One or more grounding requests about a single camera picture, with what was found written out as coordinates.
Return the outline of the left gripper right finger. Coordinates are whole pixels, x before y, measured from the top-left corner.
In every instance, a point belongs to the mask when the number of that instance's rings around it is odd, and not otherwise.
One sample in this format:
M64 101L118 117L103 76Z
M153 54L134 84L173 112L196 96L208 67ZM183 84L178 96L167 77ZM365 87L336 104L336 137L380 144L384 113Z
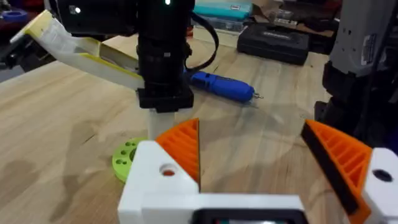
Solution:
M397 155L315 120L301 137L345 211L345 223L397 223Z

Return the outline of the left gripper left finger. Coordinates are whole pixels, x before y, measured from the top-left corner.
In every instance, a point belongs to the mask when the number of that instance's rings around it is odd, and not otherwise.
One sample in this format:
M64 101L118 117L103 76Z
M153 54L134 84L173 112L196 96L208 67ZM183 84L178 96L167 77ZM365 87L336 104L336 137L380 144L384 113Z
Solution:
M200 191L199 120L141 141L118 205L120 223L189 223L180 199Z

